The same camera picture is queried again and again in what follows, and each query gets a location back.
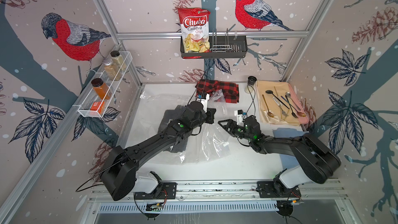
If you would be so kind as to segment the spice jar black lid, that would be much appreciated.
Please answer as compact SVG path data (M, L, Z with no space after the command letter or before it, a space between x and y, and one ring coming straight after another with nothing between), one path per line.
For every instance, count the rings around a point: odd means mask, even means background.
M126 63L124 62L123 56L119 51L114 50L110 53L113 63L115 63L122 71L127 69Z

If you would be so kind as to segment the spice jar silver lid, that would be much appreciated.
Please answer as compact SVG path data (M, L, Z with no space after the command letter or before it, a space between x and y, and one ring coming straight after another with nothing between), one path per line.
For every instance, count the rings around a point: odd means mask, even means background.
M112 81L119 81L121 79L121 73L118 66L112 61L111 58L103 60L104 70L108 78Z

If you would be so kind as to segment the folded blue cloth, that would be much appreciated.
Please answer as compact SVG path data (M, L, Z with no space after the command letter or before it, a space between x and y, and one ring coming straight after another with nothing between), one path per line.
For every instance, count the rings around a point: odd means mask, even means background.
M292 128L277 128L273 130L275 138L294 138L306 134L304 131L299 131ZM297 159L289 155L279 155L283 169L292 169L299 165Z

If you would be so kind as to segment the black ladle spoon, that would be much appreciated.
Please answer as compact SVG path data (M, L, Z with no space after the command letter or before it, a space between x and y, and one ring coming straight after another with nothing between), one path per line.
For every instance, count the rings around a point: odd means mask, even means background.
M282 106L284 106L285 108L288 109L288 106L287 106L285 103L283 103L283 102L274 94L274 92L273 92L272 90L266 90L265 92L266 92L267 94L272 95L272 97L275 97L275 98L281 103Z

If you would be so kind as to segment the red black plaid cloth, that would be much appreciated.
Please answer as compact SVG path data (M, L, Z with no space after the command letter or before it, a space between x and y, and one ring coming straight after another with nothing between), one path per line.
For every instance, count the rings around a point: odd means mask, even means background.
M216 91L221 90L226 103L236 104L239 102L239 86L236 83L201 79L195 88L197 96L206 94L212 96Z

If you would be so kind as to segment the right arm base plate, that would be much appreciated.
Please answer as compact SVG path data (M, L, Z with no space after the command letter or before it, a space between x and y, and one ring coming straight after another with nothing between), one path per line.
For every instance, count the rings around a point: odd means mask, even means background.
M298 187L287 188L282 183L275 181L257 181L256 192L260 198L300 198Z

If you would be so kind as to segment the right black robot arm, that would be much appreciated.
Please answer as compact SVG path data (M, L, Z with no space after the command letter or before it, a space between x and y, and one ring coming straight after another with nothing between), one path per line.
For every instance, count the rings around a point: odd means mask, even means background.
M275 138L261 132L255 116L250 116L239 125L232 119L218 124L232 137L247 140L247 147L255 152L272 153L295 157L298 166L286 169L273 179L273 192L278 196L290 193L296 186L313 181L324 184L341 166L338 156L317 137L306 133L293 138Z

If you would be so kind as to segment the clear acrylic wall shelf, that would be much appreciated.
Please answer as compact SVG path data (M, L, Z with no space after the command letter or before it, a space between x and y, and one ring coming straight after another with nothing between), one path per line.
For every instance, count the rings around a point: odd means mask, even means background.
M104 70L90 81L90 92L78 108L82 117L102 118L109 115L108 108L129 66L132 56L127 51L112 51L103 60Z

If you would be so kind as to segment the glass shaker black lid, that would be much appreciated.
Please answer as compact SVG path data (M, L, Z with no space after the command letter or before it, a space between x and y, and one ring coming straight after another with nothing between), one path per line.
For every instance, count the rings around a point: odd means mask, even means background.
M245 88L245 92L247 94L254 94L255 93L255 84L257 82L257 78L254 76L249 76L247 78L247 85Z

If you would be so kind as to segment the white handled fork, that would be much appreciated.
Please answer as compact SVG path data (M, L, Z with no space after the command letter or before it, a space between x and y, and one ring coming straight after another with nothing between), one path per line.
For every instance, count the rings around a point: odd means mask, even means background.
M277 106L279 107L282 116L285 117L285 118L288 117L287 113L283 110L281 103L275 97L273 97L273 100L277 104Z

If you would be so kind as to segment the iridescent spoon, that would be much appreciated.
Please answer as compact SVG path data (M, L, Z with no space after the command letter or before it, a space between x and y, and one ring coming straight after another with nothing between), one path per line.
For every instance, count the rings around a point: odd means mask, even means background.
M304 112L301 111L301 108L295 103L295 101L293 100L292 95L290 94L290 92L286 92L286 97L289 98L293 105L295 106L295 110L297 112L297 114L301 117L306 117L306 114Z

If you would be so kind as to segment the gold spoon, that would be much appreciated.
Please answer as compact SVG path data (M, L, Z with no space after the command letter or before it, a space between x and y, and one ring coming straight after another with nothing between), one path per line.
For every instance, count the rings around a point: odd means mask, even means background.
M268 104L267 104L267 102L266 102L266 99L265 99L265 96L264 95L262 95L262 98L263 98L263 100L264 100L264 103L265 103L265 105L266 105L266 108L267 108L267 112L266 112L266 114L269 116L269 117L271 117L271 118L274 118L275 117L275 115L270 111L270 109L269 109L269 107L268 107Z

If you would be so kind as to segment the small orange box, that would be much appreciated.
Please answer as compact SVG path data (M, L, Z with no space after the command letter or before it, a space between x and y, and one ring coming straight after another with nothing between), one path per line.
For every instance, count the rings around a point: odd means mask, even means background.
M105 101L93 102L90 107L90 111L98 112L99 114L101 114L105 104L106 104Z

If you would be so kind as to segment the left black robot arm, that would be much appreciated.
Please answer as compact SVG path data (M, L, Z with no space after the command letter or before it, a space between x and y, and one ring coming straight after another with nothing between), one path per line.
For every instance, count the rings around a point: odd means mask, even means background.
M119 201L133 190L136 172L154 156L187 139L204 123L213 124L215 112L214 108L205 111L202 103L192 102L160 133L134 146L112 149L99 173L112 199Z

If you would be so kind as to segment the clear plastic vacuum bag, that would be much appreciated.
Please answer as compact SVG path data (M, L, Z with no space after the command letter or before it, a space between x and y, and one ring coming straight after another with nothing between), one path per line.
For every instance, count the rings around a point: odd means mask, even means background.
M133 131L139 140L146 140L165 130L168 124L180 117L189 97L181 94L158 94L144 92L141 95L135 127ZM210 162L225 158L231 154L228 136L217 124L227 117L227 103L221 90L216 90L207 102L207 107L214 108L215 122L205 123L193 131L194 136L172 145L156 155L154 163L184 164Z

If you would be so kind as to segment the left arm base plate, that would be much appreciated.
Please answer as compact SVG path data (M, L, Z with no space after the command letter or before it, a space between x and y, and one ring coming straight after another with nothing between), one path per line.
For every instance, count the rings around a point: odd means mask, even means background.
M176 198L177 183L160 183L151 193L135 192L136 200L174 200Z

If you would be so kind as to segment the beige cloth napkin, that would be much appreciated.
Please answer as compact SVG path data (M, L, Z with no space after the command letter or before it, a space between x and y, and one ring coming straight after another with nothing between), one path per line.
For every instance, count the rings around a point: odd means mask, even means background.
M290 84L259 80L255 86L261 122L296 126L309 122Z

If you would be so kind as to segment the Chuba cassava chips bag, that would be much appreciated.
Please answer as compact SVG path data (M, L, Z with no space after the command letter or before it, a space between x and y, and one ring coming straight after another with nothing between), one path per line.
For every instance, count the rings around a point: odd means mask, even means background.
M182 34L182 55L200 58L200 54L210 52L210 11L202 8L178 8L177 11Z

